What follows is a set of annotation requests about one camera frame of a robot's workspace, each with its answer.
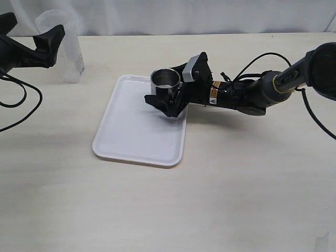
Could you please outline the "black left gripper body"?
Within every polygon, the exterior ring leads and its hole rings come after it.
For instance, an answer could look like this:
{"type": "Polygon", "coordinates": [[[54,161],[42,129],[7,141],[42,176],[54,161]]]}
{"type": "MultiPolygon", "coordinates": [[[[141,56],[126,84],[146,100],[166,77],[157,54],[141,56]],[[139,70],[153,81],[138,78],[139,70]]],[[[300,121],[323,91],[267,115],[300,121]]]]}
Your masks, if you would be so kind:
{"type": "Polygon", "coordinates": [[[29,58],[29,53],[33,51],[7,36],[16,25],[17,19],[13,12],[1,14],[1,72],[36,67],[29,58]]]}

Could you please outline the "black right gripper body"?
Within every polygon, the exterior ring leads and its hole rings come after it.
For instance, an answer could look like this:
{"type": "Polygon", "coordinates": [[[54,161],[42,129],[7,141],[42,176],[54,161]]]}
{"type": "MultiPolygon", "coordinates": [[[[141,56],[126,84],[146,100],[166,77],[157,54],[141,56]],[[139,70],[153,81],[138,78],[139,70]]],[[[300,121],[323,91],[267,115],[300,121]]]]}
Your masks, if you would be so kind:
{"type": "Polygon", "coordinates": [[[194,82],[184,82],[182,75],[181,83],[177,92],[177,96],[181,100],[195,104],[209,105],[210,92],[213,84],[213,76],[208,65],[208,56],[206,52],[201,52],[200,57],[193,69],[195,74],[194,82]]]}

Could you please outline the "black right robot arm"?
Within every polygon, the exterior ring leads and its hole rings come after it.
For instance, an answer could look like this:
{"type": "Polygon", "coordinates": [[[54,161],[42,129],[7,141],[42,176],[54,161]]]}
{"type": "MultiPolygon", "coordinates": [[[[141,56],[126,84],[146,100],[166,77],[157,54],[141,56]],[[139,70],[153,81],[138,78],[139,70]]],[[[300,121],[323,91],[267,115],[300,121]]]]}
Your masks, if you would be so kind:
{"type": "Polygon", "coordinates": [[[325,43],[307,52],[282,72],[240,72],[233,80],[223,78],[224,81],[213,79],[208,56],[202,52],[182,65],[153,71],[151,93],[146,94],[144,100],[166,116],[175,118],[190,103],[263,116],[268,107],[286,101],[302,84],[334,100],[335,43],[325,43]]]}

